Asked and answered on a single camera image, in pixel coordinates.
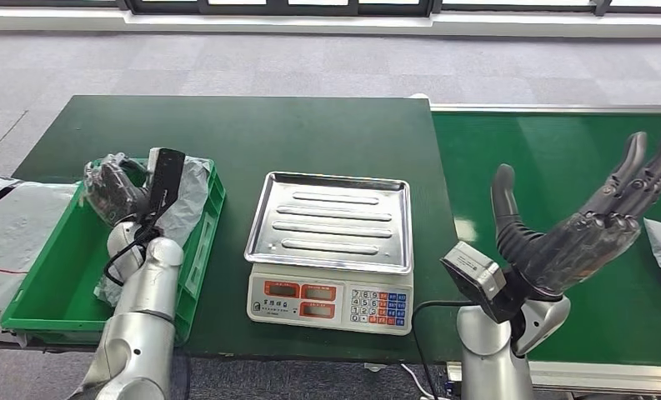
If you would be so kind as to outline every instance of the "power cord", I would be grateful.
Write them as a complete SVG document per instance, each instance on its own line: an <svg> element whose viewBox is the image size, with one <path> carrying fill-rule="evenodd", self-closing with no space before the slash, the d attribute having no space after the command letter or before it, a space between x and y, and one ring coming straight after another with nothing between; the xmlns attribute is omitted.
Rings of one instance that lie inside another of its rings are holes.
<svg viewBox="0 0 661 400"><path fill-rule="evenodd" d="M418 356L421 357L421 363L423 364L423 371L426 373L426 379L428 380L428 387L431 389L431 395L428 396L428 398L432 398L434 400L443 400L444 397L439 397L438 392L436 391L436 387L433 385L433 379L431 378L431 372L428 370L428 364L426 363L426 358L423 356L423 350L421 349L421 345L418 343L418 335L416 334L416 317L418 316L418 312L421 310L428 308L428 307L463 307L463 306L474 306L474 302L470 302L468 300L432 300L429 302L422 302L420 303L414 310L413 310L413 315L411 316L411 332L413 333L413 340L416 342L416 349L418 350ZM416 376L411 373L413 376L414 381L418 384L418 380L416 379ZM427 394L422 388L421 385L418 385L418 388L421 389L421 392L424 394Z"/></svg>
<svg viewBox="0 0 661 400"><path fill-rule="evenodd" d="M411 378L413 378L413 382L416 383L416 387L418 388L418 390L421 391L421 393L423 393L423 396L421 397L422 399L424 399L424 398L427 398L427 399L434 398L431 393L426 392L426 389L424 389L423 386L421 386L421 383L418 381L418 378L416 377L416 374L413 373L411 368L407 367L406 364L399 364L399 365L401 365L401 368L405 369L406 372L409 375L411 375ZM452 400L452 399L450 399L448 397L441 397L441 398L439 397L438 400Z"/></svg>
<svg viewBox="0 0 661 400"><path fill-rule="evenodd" d="M135 246L138 246L138 245L143 244L143 242L144 242L146 239L149 238L148 235L150 235L151 232L153 231L153 227L156 225L156 221L158 221L158 219L163 215L163 213L161 212L162 205L163 205L163 202L162 202L161 204L158 205L158 209L157 209L156 212L153 214L153 217L151 218L151 221L148 223L148 225L147 225L146 228L143 230L143 232L141 232L140 234L138 234L138 235L132 240L131 243L129 243L129 244L128 244L126 247L124 247L123 249L119 250L119 252L117 252L116 254L114 254L114 255L112 256L112 258L109 258L109 261L107 261L107 263L104 264L104 276L107 277L107 279L109 279L110 281L114 282L114 284L116 284L117 286L124 286L124 282L120 281L119 279L116 279L116 278L115 278L115 277L109 272L109 268L111 268L112 265L114 265L114 262L117 261L118 258L120 258L120 257L123 256L124 254L126 254L129 250L131 250L131 249L134 248Z"/></svg>

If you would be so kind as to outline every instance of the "gray carpet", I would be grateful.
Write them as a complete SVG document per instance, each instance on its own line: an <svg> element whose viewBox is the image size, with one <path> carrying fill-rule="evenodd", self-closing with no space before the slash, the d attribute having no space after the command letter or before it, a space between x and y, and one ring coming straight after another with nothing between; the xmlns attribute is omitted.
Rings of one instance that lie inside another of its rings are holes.
<svg viewBox="0 0 661 400"><path fill-rule="evenodd" d="M661 42L0 32L0 174L15 170L70 96L109 93L661 104ZM0 399L64 398L90 357L0 350ZM330 362L192 365L192 399L418 399L398 366L374 373ZM187 373L177 359L175 399Z"/></svg>

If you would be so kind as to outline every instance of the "scale keypad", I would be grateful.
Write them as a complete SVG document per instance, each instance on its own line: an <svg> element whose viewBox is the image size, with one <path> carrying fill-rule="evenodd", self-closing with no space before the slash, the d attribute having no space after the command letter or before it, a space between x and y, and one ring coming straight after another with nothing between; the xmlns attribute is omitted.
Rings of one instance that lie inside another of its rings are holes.
<svg viewBox="0 0 661 400"><path fill-rule="evenodd" d="M350 321L380 325L406 325L407 298L404 293L352 290Z"/></svg>

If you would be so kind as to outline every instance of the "red digital display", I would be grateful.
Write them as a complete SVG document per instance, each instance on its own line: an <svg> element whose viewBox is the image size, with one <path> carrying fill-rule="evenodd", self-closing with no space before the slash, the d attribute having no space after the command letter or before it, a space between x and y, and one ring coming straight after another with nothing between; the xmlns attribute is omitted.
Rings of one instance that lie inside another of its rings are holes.
<svg viewBox="0 0 661 400"><path fill-rule="evenodd" d="M297 283L266 281L264 282L264 293L267 296L280 298L298 298L301 288Z"/></svg>
<svg viewBox="0 0 661 400"><path fill-rule="evenodd" d="M335 286L323 286L323 285L303 285L303 294L302 298L308 298L311 300L323 300L325 302L332 302L335 300L335 291L337 288Z"/></svg>
<svg viewBox="0 0 661 400"><path fill-rule="evenodd" d="M302 302L301 316L331 319L335 316L335 305L324 302Z"/></svg>

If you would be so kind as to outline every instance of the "black cable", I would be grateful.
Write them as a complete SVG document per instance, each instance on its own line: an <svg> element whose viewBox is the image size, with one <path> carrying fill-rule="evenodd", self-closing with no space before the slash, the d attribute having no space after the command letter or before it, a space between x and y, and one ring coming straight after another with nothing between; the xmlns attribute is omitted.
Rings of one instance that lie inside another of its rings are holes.
<svg viewBox="0 0 661 400"><path fill-rule="evenodd" d="M433 385L433 379L431 378L431 372L428 370L428 364L426 363L426 358L423 356L423 350L418 344L418 335L416 334L416 316L418 312L423 310L426 307L441 306L441 307L463 307L463 306L474 306L474 302L469 300L432 300L429 302L422 302L416 308L413 309L413 315L411 316L411 332L413 333L413 340L416 342L416 349L418 350L418 356L421 357L421 363L423 364L423 371L426 373L426 379L428 379L428 387L431 388L431 394L433 394L433 400L438 400L438 394L436 394L436 388Z"/></svg>
<svg viewBox="0 0 661 400"><path fill-rule="evenodd" d="M129 250L131 250L134 246L143 244L143 241L148 238L148 235L151 233L153 230L154 225L156 225L156 221L163 215L160 213L161 207L163 205L163 202L158 205L158 209L156 212L153 214L153 217L151 218L151 221L148 223L146 226L146 229L143 230L140 234L138 234L131 243L129 243L125 248L119 250L116 254L114 254L111 258L109 258L109 261L107 261L106 264L104 264L104 276L107 277L110 281L114 282L117 286L124 286L124 282L116 279L112 274L109 272L109 268L114 265L114 262L117 261L118 258L126 254Z"/></svg>

